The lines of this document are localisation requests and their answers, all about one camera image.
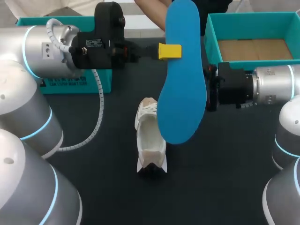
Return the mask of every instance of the teal box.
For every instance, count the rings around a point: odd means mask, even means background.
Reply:
[[[300,64],[300,18],[294,12],[225,13],[208,16],[204,45],[210,64],[223,62],[219,40],[283,39],[293,60],[230,61],[231,68]]]
[[[58,19],[65,25],[74,25],[80,31],[91,31],[95,26],[93,16],[24,17],[18,20],[17,26],[46,25],[50,18]],[[112,70],[99,69],[97,72],[103,92],[109,93],[112,85]],[[98,86],[91,70],[86,70],[83,76],[76,79],[44,79],[40,88],[44,94],[98,93]]]

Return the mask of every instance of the cable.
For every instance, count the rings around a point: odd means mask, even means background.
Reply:
[[[51,42],[55,45],[55,47],[59,48],[64,53],[71,53],[72,51],[74,51],[74,48],[72,46],[64,45],[56,39],[52,30],[53,25],[62,26],[63,24],[59,20],[54,18],[48,20],[46,24],[47,35],[50,38]]]
[[[85,139],[83,142],[73,145],[73,146],[69,146],[69,147],[64,147],[64,148],[59,148],[58,151],[70,151],[70,150],[74,150],[74,149],[78,149],[84,145],[86,145],[87,143],[89,143],[96,135],[96,133],[99,130],[101,121],[102,121],[102,116],[103,116],[103,109],[104,109],[104,97],[103,97],[103,90],[102,90],[102,84],[100,82],[100,77],[97,73],[97,71],[95,69],[92,69],[92,72],[94,74],[96,83],[98,85],[98,89],[99,89],[99,96],[100,96],[100,109],[99,109],[99,116],[98,116],[98,120],[97,120],[97,124],[95,126],[95,129],[93,130],[93,132],[90,134],[90,136]]]
[[[62,43],[58,42],[56,37],[53,35],[53,30],[52,30],[53,25],[62,25],[62,23],[57,19],[48,20],[47,25],[46,25],[48,37],[50,38],[51,42],[57,48],[59,48],[61,51],[65,52],[65,53],[69,53],[70,48],[73,48],[73,47],[68,46],[68,45],[63,45]],[[103,96],[102,84],[101,84],[101,81],[100,81],[100,77],[97,73],[97,70],[92,69],[92,72],[93,72],[93,75],[95,77],[95,80],[96,80],[96,83],[97,83],[97,86],[98,86],[99,97],[100,97],[99,115],[98,115],[97,124],[96,124],[93,132],[90,134],[90,136],[87,139],[85,139],[83,142],[81,142],[79,144],[76,144],[76,145],[69,146],[69,147],[59,148],[58,151],[70,151],[70,150],[78,149],[78,148],[86,145],[87,143],[89,143],[95,137],[95,135],[97,134],[97,132],[100,128],[100,124],[101,124],[102,117],[103,117],[104,96]]]

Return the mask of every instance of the white sneaker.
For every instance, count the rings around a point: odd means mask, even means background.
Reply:
[[[144,98],[135,116],[135,129],[139,158],[136,171],[146,168],[150,163],[167,172],[165,156],[166,142],[158,129],[156,115],[157,101],[153,98]]]

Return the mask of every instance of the blue insole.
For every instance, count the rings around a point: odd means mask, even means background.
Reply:
[[[168,60],[168,73],[157,103],[162,137],[171,144],[187,141],[197,130],[206,106],[201,62],[200,19],[191,0],[175,0],[165,21],[166,44],[182,46],[182,58]]]

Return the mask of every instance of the black table surface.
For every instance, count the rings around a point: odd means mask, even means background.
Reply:
[[[207,65],[204,46],[202,60]],[[266,225],[262,195],[278,173],[271,149],[281,106],[237,110],[229,105],[206,112],[188,142],[167,145],[167,174],[136,173],[135,114],[144,97],[158,99],[166,72],[165,62],[150,59],[115,70],[97,136],[48,160],[78,189],[81,224]],[[98,117],[97,94],[46,98],[63,127],[64,146],[90,135]]]

